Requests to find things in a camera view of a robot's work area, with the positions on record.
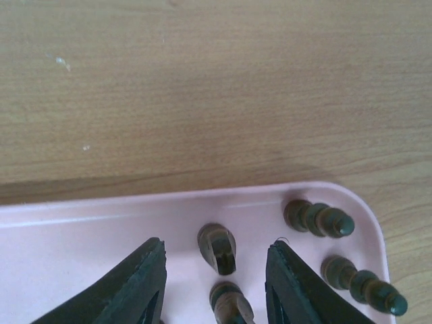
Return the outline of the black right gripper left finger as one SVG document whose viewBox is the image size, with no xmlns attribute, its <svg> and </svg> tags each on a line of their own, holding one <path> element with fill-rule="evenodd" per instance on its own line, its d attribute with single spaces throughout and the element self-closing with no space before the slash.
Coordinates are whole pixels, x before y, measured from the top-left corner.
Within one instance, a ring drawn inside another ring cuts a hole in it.
<svg viewBox="0 0 432 324">
<path fill-rule="evenodd" d="M 161 323 L 165 244 L 149 238 L 96 283 L 35 323 Z"/>
</svg>

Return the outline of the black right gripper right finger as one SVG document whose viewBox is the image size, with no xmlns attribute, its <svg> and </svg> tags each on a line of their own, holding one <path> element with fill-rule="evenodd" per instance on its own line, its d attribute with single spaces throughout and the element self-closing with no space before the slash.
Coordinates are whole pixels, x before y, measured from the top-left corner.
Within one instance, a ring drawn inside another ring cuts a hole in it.
<svg viewBox="0 0 432 324">
<path fill-rule="evenodd" d="M 267 251 L 266 304 L 269 323 L 372 323 L 335 293 L 284 241 Z"/>
</svg>

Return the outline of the dark brown bishop piece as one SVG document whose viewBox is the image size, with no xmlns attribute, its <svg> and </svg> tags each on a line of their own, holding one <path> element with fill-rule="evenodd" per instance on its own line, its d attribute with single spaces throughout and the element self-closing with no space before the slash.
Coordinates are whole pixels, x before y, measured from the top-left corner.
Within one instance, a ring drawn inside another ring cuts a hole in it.
<svg viewBox="0 0 432 324">
<path fill-rule="evenodd" d="M 310 232 L 320 238 L 343 238 L 355 229 L 353 218 L 343 210 L 302 199 L 291 200 L 283 211 L 283 218 L 293 230 Z"/>
</svg>

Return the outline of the dark brown knight piece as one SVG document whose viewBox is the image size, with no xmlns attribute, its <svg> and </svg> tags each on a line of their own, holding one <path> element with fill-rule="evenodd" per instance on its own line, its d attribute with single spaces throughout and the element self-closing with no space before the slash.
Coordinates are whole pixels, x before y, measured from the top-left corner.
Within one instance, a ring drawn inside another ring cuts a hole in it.
<svg viewBox="0 0 432 324">
<path fill-rule="evenodd" d="M 219 223 L 207 223 L 197 235 L 203 259 L 222 276 L 236 271 L 236 241 L 234 235 Z"/>
</svg>

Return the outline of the dark brown chess piece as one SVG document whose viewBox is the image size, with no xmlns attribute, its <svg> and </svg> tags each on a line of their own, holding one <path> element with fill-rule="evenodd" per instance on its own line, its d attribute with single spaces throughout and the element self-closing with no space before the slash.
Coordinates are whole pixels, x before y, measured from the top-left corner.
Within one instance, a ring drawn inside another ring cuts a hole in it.
<svg viewBox="0 0 432 324">
<path fill-rule="evenodd" d="M 408 310 L 408 301 L 390 283 L 369 270 L 358 270 L 349 259 L 333 255 L 321 264 L 321 276 L 331 287 L 349 291 L 351 297 L 376 311 L 399 317 Z"/>
</svg>

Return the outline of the dark brown pawn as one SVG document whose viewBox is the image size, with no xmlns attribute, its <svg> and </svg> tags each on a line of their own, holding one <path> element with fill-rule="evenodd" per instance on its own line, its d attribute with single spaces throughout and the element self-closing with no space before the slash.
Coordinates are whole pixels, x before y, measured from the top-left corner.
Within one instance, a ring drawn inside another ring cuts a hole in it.
<svg viewBox="0 0 432 324">
<path fill-rule="evenodd" d="M 209 302 L 218 324 L 254 323 L 254 313 L 241 289 L 233 282 L 216 283 Z"/>
</svg>

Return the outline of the pink plastic tray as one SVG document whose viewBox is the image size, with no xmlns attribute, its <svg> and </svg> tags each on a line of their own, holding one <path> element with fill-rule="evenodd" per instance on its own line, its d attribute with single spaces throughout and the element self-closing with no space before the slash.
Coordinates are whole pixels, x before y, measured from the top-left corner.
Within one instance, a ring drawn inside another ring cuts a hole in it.
<svg viewBox="0 0 432 324">
<path fill-rule="evenodd" d="M 293 230 L 283 211 L 295 198 L 345 211 L 355 222 L 353 234 L 332 239 Z M 338 254 L 358 269 L 389 278 L 376 216 L 355 193 L 328 182 L 10 205 L 1 207 L 1 322 L 33 322 L 158 237 L 167 256 L 162 319 L 214 323 L 209 293 L 220 276 L 197 243 L 207 223 L 233 233 L 237 269 L 229 280 L 247 297 L 257 323 L 267 322 L 265 266 L 276 240 L 287 242 L 314 271 Z"/>
</svg>

